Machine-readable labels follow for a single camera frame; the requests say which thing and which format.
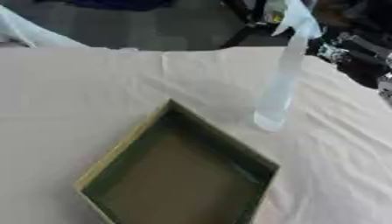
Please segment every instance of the green box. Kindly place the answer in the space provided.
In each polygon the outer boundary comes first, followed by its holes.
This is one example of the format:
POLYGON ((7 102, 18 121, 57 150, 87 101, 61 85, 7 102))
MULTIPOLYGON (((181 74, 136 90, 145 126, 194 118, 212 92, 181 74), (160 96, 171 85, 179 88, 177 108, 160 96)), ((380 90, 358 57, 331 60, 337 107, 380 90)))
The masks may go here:
POLYGON ((107 223, 245 224, 278 165, 175 101, 75 184, 107 223))

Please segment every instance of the dark floor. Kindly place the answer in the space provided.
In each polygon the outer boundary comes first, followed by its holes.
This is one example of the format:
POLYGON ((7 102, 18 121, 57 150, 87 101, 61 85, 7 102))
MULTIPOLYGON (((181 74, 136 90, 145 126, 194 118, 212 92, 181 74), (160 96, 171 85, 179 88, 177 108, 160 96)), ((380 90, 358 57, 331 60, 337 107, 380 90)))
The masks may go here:
MULTIPOLYGON (((93 10, 63 3, 0 0, 51 31, 89 46, 142 50, 215 50, 243 24, 219 0, 176 0, 148 12, 93 10)), ((242 46, 280 46, 284 39, 254 36, 242 46)))

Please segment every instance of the square box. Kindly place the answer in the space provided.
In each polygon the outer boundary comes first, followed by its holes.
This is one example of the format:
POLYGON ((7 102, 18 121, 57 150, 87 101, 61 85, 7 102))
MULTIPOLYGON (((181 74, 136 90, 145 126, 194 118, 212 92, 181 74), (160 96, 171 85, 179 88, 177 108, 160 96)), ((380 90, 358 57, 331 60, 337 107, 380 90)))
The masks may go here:
POLYGON ((175 101, 75 184, 107 223, 245 224, 278 165, 175 101))

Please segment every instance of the cardboard box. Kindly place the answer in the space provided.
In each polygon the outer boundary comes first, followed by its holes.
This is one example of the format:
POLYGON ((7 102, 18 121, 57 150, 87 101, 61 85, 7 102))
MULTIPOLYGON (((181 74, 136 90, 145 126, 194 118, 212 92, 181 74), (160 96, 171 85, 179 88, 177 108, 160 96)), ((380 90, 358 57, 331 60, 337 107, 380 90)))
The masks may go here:
POLYGON ((278 165, 174 101, 75 188, 107 223, 249 223, 278 165))

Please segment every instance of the open box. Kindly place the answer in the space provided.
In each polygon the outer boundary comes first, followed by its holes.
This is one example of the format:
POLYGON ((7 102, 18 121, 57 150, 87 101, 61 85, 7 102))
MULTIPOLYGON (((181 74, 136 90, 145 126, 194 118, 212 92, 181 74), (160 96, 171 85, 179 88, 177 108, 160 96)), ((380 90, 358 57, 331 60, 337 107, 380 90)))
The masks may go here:
POLYGON ((169 101, 75 184, 117 224, 250 223, 278 165, 169 101))

